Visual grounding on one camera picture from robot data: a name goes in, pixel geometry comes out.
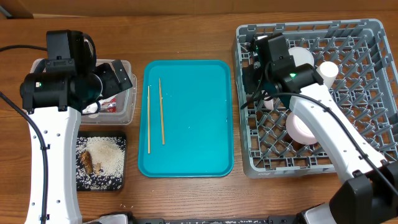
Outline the red snack wrapper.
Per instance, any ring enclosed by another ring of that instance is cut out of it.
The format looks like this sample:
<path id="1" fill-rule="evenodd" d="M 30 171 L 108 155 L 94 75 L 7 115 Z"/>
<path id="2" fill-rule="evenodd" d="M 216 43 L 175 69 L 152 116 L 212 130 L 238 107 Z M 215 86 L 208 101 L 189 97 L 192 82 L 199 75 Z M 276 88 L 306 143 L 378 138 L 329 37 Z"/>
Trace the red snack wrapper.
<path id="1" fill-rule="evenodd" d="M 101 113 L 115 113 L 116 107 L 117 107 L 117 103 L 116 103 L 115 98 L 112 98 L 110 100 L 103 100 L 103 102 L 101 103 L 100 112 Z"/>

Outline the large white plate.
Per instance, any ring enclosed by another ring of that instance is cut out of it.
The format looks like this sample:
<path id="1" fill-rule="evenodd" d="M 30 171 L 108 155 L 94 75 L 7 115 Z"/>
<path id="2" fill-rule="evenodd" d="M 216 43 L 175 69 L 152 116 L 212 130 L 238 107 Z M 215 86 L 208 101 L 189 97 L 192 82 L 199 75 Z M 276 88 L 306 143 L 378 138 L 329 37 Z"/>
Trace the large white plate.
<path id="1" fill-rule="evenodd" d="M 274 109 L 274 99 L 271 96 L 265 95 L 264 97 L 264 106 L 267 110 L 273 110 Z"/>

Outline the white napkin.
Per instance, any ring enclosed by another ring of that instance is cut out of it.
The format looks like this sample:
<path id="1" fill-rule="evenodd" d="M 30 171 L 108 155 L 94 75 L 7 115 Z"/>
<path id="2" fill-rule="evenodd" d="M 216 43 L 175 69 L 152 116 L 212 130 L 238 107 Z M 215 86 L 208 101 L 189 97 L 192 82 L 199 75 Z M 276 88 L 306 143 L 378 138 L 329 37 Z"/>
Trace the white napkin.
<path id="1" fill-rule="evenodd" d="M 92 114 L 97 114 L 101 111 L 102 109 L 102 105 L 107 103 L 106 100 L 99 100 L 96 101 L 95 103 L 92 103 L 90 105 L 88 105 L 83 111 L 82 111 L 82 115 L 83 116 L 88 116 L 88 115 L 92 115 Z"/>

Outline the pale green bowl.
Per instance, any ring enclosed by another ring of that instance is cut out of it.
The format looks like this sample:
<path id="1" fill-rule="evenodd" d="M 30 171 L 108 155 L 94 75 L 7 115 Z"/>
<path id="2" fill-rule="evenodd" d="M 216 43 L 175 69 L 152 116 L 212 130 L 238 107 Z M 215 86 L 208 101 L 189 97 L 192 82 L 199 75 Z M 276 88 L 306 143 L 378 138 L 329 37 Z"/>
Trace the pale green bowl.
<path id="1" fill-rule="evenodd" d="M 292 47 L 289 49 L 289 54 L 293 56 L 296 67 L 306 63 L 311 66 L 314 66 L 315 64 L 312 53 L 303 47 Z"/>

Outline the small white dish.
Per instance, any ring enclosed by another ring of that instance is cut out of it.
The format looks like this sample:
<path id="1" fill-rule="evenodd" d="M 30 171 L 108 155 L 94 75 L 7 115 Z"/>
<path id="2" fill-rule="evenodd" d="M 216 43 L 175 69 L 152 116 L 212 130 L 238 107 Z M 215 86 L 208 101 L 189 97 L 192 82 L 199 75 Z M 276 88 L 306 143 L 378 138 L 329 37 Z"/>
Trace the small white dish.
<path id="1" fill-rule="evenodd" d="M 288 115 L 285 127 L 289 136 L 300 144 L 311 145 L 318 142 L 311 130 L 293 112 Z"/>

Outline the white cup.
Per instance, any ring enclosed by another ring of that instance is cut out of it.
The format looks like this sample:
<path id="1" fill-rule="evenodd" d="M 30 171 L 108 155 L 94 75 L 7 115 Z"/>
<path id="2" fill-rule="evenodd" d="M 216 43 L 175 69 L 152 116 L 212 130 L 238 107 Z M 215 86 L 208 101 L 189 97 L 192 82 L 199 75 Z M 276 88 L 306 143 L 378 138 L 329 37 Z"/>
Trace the white cup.
<path id="1" fill-rule="evenodd" d="M 326 87 L 330 89 L 339 73 L 339 69 L 333 62 L 323 62 L 317 68 L 317 72 L 323 78 Z"/>

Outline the brown food scrap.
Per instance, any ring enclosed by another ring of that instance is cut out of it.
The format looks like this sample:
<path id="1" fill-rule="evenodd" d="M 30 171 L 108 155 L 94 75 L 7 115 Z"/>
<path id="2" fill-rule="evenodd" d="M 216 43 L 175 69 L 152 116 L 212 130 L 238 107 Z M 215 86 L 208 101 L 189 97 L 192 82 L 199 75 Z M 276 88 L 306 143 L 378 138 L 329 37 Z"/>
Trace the brown food scrap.
<path id="1" fill-rule="evenodd" d="M 80 156 L 81 163 L 84 165 L 87 174 L 93 173 L 93 164 L 91 160 L 91 155 L 88 151 L 84 151 Z"/>

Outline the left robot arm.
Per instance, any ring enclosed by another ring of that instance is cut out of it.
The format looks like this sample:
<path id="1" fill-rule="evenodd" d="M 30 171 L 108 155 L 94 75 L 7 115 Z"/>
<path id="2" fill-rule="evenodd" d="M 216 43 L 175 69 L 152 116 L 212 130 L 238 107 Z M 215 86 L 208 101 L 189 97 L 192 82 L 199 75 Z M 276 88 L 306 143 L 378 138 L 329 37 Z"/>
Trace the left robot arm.
<path id="1" fill-rule="evenodd" d="M 47 223 L 81 223 L 76 192 L 76 140 L 81 114 L 75 109 L 59 112 L 56 107 L 39 108 L 29 118 L 44 137 L 47 149 Z M 39 135 L 30 130 L 32 167 L 30 204 L 26 223 L 40 223 L 42 217 L 44 165 Z"/>

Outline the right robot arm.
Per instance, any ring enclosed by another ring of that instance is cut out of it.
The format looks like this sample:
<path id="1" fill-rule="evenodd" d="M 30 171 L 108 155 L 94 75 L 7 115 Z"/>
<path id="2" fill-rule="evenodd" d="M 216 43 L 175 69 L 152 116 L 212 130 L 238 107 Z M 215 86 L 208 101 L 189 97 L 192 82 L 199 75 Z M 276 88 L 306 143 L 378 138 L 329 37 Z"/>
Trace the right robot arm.
<path id="1" fill-rule="evenodd" d="M 397 164 L 357 132 L 313 66 L 270 63 L 248 73 L 244 85 L 257 100 L 280 98 L 309 127 L 342 182 L 328 203 L 298 213 L 297 223 L 383 223 L 397 217 Z"/>

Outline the clear plastic bin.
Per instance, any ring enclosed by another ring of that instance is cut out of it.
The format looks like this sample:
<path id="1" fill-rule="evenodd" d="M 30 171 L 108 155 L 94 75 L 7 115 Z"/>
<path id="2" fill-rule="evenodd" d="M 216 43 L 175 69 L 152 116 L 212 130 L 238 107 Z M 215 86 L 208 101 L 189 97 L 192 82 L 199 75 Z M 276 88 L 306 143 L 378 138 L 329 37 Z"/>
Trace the clear plastic bin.
<path id="1" fill-rule="evenodd" d="M 96 67 L 113 60 L 99 59 Z M 37 59 L 30 73 L 20 87 L 22 107 L 28 115 L 35 109 L 56 107 L 59 112 L 75 109 L 81 114 L 83 125 L 127 125 L 132 121 L 136 100 L 136 78 L 131 64 L 121 60 L 133 87 L 104 100 L 116 99 L 115 113 L 97 113 L 83 116 L 82 111 L 90 104 L 99 101 L 103 89 L 100 78 L 93 72 L 76 74 L 74 72 L 46 72 L 45 59 Z"/>

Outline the teal plastic tray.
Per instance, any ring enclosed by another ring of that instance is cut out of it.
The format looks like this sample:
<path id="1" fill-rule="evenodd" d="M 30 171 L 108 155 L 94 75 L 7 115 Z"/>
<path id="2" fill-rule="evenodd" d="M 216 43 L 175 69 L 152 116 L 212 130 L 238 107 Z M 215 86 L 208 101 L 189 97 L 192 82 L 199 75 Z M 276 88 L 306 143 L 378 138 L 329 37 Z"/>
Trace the teal plastic tray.
<path id="1" fill-rule="evenodd" d="M 162 85 L 165 145 L 159 104 Z M 150 85 L 151 152 L 147 153 Z M 147 177 L 223 177 L 234 166 L 231 71 L 221 60 L 156 60 L 144 70 L 138 168 Z"/>

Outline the grey dish rack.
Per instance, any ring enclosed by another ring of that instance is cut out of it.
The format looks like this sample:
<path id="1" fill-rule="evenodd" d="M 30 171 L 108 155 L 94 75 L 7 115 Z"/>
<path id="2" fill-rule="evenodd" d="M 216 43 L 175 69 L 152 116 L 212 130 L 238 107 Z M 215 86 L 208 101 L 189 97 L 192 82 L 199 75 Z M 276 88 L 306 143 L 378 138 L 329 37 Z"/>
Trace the grey dish rack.
<path id="1" fill-rule="evenodd" d="M 330 94 L 365 140 L 389 162 L 397 160 L 397 69 L 383 24 L 376 19 L 247 24 L 236 29 L 232 48 L 238 91 L 243 170 L 252 179 L 330 173 L 334 167 L 319 144 L 295 142 L 285 127 L 280 100 L 247 104 L 259 66 L 250 44 L 281 33 L 288 47 L 307 49 L 314 66 L 333 62 L 339 72 Z"/>

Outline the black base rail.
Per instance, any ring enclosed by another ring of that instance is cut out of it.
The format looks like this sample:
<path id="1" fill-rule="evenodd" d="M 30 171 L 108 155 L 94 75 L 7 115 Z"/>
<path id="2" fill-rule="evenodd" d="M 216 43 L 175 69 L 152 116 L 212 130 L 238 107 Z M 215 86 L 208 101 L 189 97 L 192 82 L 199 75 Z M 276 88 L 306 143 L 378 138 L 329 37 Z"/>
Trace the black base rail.
<path id="1" fill-rule="evenodd" d="M 296 215 L 271 215 L 265 218 L 213 218 L 165 220 L 163 218 L 136 218 L 132 212 L 106 213 L 86 223 L 128 223 L 128 224 L 298 224 Z"/>

